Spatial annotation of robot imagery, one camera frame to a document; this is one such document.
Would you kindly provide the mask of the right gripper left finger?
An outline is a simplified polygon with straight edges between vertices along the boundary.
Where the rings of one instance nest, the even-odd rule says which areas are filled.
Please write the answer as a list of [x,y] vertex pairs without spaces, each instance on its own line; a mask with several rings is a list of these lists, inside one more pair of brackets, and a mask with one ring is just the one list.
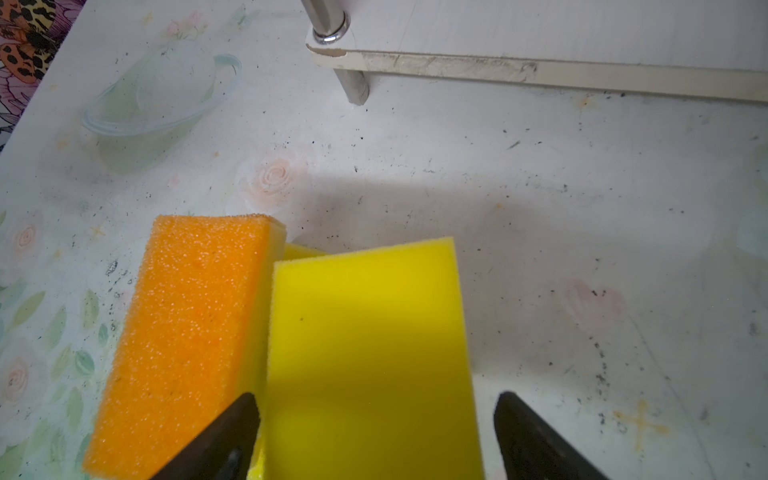
[[261,424],[255,396],[240,395],[152,480],[245,480]]

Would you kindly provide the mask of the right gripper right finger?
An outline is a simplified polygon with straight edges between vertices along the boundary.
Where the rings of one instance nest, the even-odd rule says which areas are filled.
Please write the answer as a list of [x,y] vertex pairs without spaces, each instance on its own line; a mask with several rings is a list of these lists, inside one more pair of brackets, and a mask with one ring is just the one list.
[[499,395],[493,423],[508,479],[607,480],[517,394]]

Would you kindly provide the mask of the orange top sponge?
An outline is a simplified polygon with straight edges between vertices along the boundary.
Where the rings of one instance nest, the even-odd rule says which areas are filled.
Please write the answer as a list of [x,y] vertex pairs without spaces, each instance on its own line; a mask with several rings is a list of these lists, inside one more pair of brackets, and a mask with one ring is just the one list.
[[84,471],[148,479],[240,395],[264,394],[274,264],[267,215],[161,215],[152,225]]

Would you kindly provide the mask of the yellow sponge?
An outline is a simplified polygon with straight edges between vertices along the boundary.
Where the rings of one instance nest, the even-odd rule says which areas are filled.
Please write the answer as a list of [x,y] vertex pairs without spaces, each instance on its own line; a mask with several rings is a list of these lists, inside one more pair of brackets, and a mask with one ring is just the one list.
[[283,259],[285,261],[300,260],[326,255],[326,252],[302,245],[286,243],[284,247]]
[[274,270],[267,479],[484,475],[451,238]]

